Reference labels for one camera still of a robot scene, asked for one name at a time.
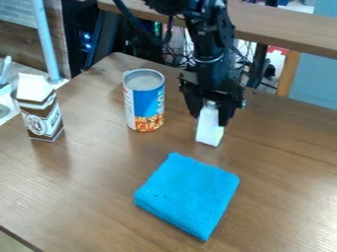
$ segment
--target metal pole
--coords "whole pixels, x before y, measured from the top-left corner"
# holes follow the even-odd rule
[[[63,81],[58,71],[55,52],[52,46],[48,22],[45,16],[42,0],[33,0],[34,13],[38,29],[39,41],[42,46],[44,60],[48,69],[50,84],[58,84]]]

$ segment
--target floor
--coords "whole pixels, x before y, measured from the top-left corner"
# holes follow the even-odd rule
[[[1,252],[33,252],[32,249],[26,247],[16,239],[10,237],[6,233],[0,231],[0,251]]]

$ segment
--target desk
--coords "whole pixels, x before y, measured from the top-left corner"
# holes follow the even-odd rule
[[[125,125],[121,74],[153,68],[168,80],[167,122]],[[59,91],[65,135],[32,142],[22,118],[0,127],[0,225],[50,252],[317,252],[337,250],[337,112],[247,94],[217,149],[193,141],[178,70],[113,54]],[[241,183],[202,243],[133,205],[170,152],[236,173]]]
[[[168,17],[150,10],[142,0],[123,0],[137,17],[166,23]],[[98,0],[103,10],[119,13],[113,0]],[[337,19],[229,0],[236,37],[337,58]]]

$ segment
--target cable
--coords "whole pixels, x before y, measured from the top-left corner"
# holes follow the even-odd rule
[[[169,31],[171,32],[171,28],[173,24],[172,16],[168,17],[168,33],[166,34],[165,40],[161,41],[161,40],[155,39],[151,35],[151,33],[146,29],[144,24],[130,13],[130,11],[125,6],[122,0],[112,0],[112,1],[118,7],[118,9],[122,13],[122,15],[126,18],[126,20],[128,20],[135,27],[136,31],[140,31],[153,44],[163,45],[169,42],[167,41],[167,39],[170,39],[170,35],[171,35],[171,34],[169,35]]]

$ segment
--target carton label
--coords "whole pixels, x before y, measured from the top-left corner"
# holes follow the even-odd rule
[[[37,136],[53,137],[62,119],[60,107],[55,102],[46,118],[29,114],[22,110],[25,126]]]

